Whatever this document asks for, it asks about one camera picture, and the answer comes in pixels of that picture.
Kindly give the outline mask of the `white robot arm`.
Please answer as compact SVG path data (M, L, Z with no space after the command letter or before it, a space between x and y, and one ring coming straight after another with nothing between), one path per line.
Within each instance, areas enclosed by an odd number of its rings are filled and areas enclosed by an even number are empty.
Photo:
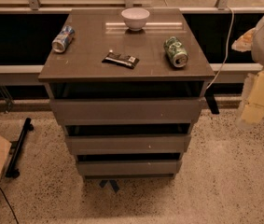
M264 118L264 16L257 25L233 42L236 51L250 51L252 60L262 65L257 74L248 74L243 84L236 125L242 129L256 126Z

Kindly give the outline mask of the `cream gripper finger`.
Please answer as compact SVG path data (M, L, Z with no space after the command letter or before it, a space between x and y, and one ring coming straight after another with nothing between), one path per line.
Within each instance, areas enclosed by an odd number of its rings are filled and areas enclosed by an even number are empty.
M246 31L243 35L241 35L237 40L233 42L231 48L239 52L250 51L252 48L254 31L254 28Z
M264 70L248 74L244 80L242 100L239 104L236 125L240 129L251 129L264 118Z

